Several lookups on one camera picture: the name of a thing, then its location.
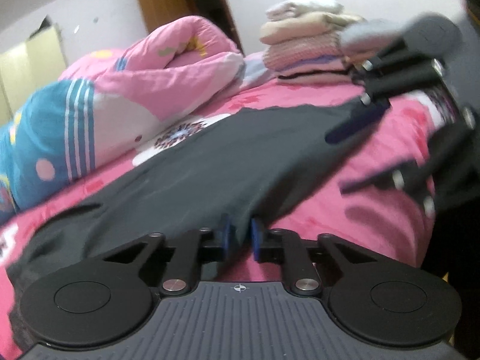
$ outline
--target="gray ribbed panel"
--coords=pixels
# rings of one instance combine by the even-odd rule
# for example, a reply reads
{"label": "gray ribbed panel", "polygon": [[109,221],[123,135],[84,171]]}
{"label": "gray ribbed panel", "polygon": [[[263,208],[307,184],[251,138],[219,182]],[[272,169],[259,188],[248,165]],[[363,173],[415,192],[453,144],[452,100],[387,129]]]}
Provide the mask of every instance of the gray ribbed panel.
{"label": "gray ribbed panel", "polygon": [[23,360],[460,360],[450,345],[389,350],[339,329],[318,300],[294,297],[281,283],[200,283],[160,303],[137,333],[90,352],[36,346]]}

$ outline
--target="cream-colored panel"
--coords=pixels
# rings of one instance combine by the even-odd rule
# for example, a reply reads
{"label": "cream-colored panel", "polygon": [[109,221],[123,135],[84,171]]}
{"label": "cream-colored panel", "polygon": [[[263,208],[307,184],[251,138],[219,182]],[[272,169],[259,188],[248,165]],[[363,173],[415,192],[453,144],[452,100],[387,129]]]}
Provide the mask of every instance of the cream-colored panel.
{"label": "cream-colored panel", "polygon": [[55,27],[29,40],[27,53],[36,88],[58,80],[60,74],[67,68]]}
{"label": "cream-colored panel", "polygon": [[0,77],[10,109],[14,113],[36,88],[25,43],[0,55]]}
{"label": "cream-colored panel", "polygon": [[10,107],[7,102],[7,97],[3,93],[2,83],[0,82],[0,126],[3,126],[11,118]]}

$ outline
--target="pink bedsheet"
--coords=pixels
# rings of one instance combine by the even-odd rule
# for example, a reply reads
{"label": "pink bedsheet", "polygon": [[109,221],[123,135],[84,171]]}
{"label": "pink bedsheet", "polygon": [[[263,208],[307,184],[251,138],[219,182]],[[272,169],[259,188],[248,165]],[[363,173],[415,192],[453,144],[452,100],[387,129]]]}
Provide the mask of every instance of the pink bedsheet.
{"label": "pink bedsheet", "polygon": [[[231,99],[209,104],[198,110],[197,114],[233,114],[242,107],[261,109],[274,105],[335,105],[361,92],[361,88],[353,85],[282,86],[270,81]],[[315,239],[320,233],[335,234],[412,266],[421,264],[430,241],[433,220],[427,219],[410,198],[400,191],[385,192],[375,188],[341,196],[338,188],[342,180],[361,178],[399,159],[414,157],[421,163],[427,158],[427,136],[433,129],[427,108],[407,97],[393,100],[392,105],[368,142],[309,199],[278,220],[275,227],[297,231],[308,239]],[[13,304],[14,291],[5,267],[21,254],[35,230],[46,220],[131,170],[136,154],[135,151],[125,154],[48,202],[16,216],[0,229],[0,354],[6,360],[17,358],[21,352],[11,338],[8,312]],[[222,280],[237,282],[277,278],[279,270],[276,266],[256,264],[251,253],[244,254],[221,277]]]}

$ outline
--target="metal screw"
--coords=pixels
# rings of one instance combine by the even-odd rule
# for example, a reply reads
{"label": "metal screw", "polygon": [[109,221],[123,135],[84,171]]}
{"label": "metal screw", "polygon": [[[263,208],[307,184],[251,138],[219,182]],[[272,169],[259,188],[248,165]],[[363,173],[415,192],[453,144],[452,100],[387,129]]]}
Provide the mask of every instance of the metal screw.
{"label": "metal screw", "polygon": [[368,105],[371,103],[371,98],[369,95],[367,95],[366,93],[364,93],[363,95],[360,96],[360,100],[362,103],[364,103],[365,105]]}
{"label": "metal screw", "polygon": [[423,201],[423,208],[425,210],[425,214],[428,218],[433,218],[435,216],[435,202],[434,198],[431,196],[427,196]]}
{"label": "metal screw", "polygon": [[405,180],[403,179],[403,174],[399,170],[396,170],[392,173],[393,184],[395,188],[399,191],[405,186]]}
{"label": "metal screw", "polygon": [[302,291],[316,290],[318,286],[318,281],[313,279],[300,279],[295,283],[295,287]]}
{"label": "metal screw", "polygon": [[164,281],[162,285],[165,291],[171,291],[171,292],[184,290],[186,286],[187,286],[187,283],[180,279],[170,279],[170,280]]}
{"label": "metal screw", "polygon": [[446,72],[445,68],[443,67],[442,63],[438,59],[434,59],[431,62],[431,65],[433,66],[437,74],[440,76],[440,78],[445,76],[445,72]]}
{"label": "metal screw", "polygon": [[472,114],[472,111],[470,110],[470,108],[464,108],[462,113],[466,125],[469,126],[469,129],[473,130],[477,123],[475,121],[475,117]]}
{"label": "metal screw", "polygon": [[365,61],[363,62],[362,64],[362,67],[366,70],[366,71],[371,71],[371,69],[373,68],[373,65],[370,61]]}

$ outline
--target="crosshair symbol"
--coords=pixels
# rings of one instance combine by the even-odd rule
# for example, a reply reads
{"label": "crosshair symbol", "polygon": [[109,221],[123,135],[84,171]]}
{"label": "crosshair symbol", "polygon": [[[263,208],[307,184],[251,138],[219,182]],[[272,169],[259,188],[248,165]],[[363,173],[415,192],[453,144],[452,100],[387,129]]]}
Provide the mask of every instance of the crosshair symbol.
{"label": "crosshair symbol", "polygon": [[243,284],[237,284],[236,286],[232,287],[235,291],[242,292],[248,290],[249,288],[244,286]]}

